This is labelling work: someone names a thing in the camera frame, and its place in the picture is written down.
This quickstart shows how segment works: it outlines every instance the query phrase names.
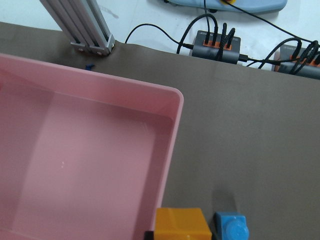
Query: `yellow cube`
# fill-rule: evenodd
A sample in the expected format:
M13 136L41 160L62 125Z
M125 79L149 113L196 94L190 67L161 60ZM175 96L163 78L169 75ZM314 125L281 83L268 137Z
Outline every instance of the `yellow cube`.
M158 208L154 240L211 240L200 208Z

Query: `light blue plastic object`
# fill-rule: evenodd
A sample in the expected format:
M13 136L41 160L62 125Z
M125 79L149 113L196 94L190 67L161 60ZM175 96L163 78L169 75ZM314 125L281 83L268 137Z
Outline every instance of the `light blue plastic object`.
M220 240L248 240L246 217L238 212L216 212L216 229Z
M173 4L189 7L204 7L204 0L168 0ZM288 0L235 0L233 5L246 10L249 13L277 12L283 9ZM222 3L220 0L206 0L207 9L239 12L232 6Z

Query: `pink tray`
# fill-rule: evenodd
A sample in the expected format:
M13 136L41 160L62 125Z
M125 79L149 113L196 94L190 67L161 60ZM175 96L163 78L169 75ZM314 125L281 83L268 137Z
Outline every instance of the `pink tray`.
M142 240L182 106L171 87L0 54L0 239Z

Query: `metal profile slot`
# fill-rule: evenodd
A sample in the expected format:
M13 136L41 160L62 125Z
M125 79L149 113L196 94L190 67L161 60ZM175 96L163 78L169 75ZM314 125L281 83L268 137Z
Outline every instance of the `metal profile slot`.
M81 52L107 56L115 45L96 0L40 0L71 45Z

